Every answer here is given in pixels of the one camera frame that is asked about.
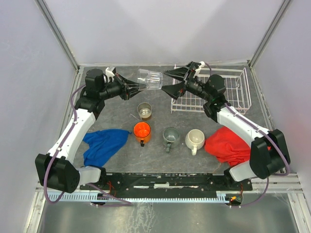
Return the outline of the steel tin cup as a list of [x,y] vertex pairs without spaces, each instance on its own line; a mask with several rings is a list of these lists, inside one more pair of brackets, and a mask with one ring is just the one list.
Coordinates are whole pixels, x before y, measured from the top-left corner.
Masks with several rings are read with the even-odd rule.
[[149,103],[140,103],[137,106],[137,112],[141,120],[147,121],[152,117],[152,107]]

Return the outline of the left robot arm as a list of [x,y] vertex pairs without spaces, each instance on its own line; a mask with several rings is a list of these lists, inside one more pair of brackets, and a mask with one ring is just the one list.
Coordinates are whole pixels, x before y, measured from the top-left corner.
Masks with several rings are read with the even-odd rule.
[[55,145],[35,159],[45,193],[48,189],[72,193],[77,187],[96,183],[102,178],[104,170],[98,166],[74,167],[77,149],[105,107],[106,100],[116,96],[129,100],[147,88],[148,82],[144,78],[126,79],[114,67],[105,71],[95,68],[86,73],[85,85],[77,90],[80,97],[76,103],[71,103],[73,116],[70,122]]

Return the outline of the white wire dish rack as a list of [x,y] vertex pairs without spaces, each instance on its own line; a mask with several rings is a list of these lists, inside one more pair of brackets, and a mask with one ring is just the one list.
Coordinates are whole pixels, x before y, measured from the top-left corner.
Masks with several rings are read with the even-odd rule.
[[[226,100],[241,114],[245,114],[251,107],[251,95],[247,77],[247,67],[216,66],[212,67],[212,73],[224,78]],[[177,100],[171,100],[171,112],[195,112],[203,113],[205,101],[190,92]]]

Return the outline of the clear plastic cup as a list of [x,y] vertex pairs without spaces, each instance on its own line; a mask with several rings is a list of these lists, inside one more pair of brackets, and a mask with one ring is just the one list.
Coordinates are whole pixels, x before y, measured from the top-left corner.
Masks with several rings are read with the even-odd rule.
[[138,74],[139,91],[159,90],[162,88],[163,74],[161,72],[139,69]]

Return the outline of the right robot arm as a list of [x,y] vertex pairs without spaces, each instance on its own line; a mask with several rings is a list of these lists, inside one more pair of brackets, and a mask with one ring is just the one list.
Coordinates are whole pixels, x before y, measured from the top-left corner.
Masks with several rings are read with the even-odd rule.
[[290,173],[290,156],[282,131],[273,131],[261,127],[241,115],[225,98],[225,79],[218,74],[210,74],[206,82],[199,80],[204,62],[190,62],[164,75],[178,81],[177,84],[164,85],[162,90],[171,98],[178,99],[186,92],[205,100],[203,109],[207,117],[229,128],[250,148],[250,159],[247,162],[229,168],[226,173],[235,182],[258,177],[266,179],[271,175]]

